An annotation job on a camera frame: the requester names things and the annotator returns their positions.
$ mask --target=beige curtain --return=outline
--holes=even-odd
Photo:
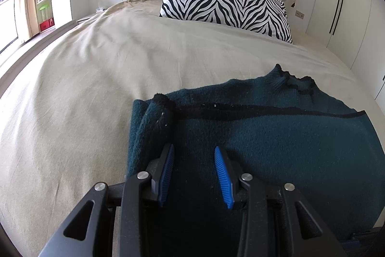
[[[17,35],[22,43],[39,33],[35,0],[15,0],[15,21]]]

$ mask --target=dark green knit fabric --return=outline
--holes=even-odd
[[[338,239],[369,229],[385,205],[385,156],[365,112],[277,65],[265,77],[133,104],[128,175],[175,146],[167,201],[148,212],[152,256],[236,256],[241,213],[223,202],[214,148],[263,182],[292,182]]]

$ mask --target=bed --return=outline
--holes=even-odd
[[[255,78],[279,63],[365,110],[384,146],[385,118],[374,99],[305,33],[292,29],[289,44],[161,18],[161,4],[129,0],[89,19],[36,56],[0,98],[0,222],[24,257],[38,255],[95,182],[124,181],[135,99]]]

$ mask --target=electrical outlet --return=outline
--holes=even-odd
[[[296,15],[296,17],[301,18],[301,19],[303,19],[303,17],[305,16],[302,12],[300,12],[298,10],[295,12],[295,15]]]

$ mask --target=zebra print pillow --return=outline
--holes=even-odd
[[[219,23],[293,42],[281,0],[163,0],[160,16]]]

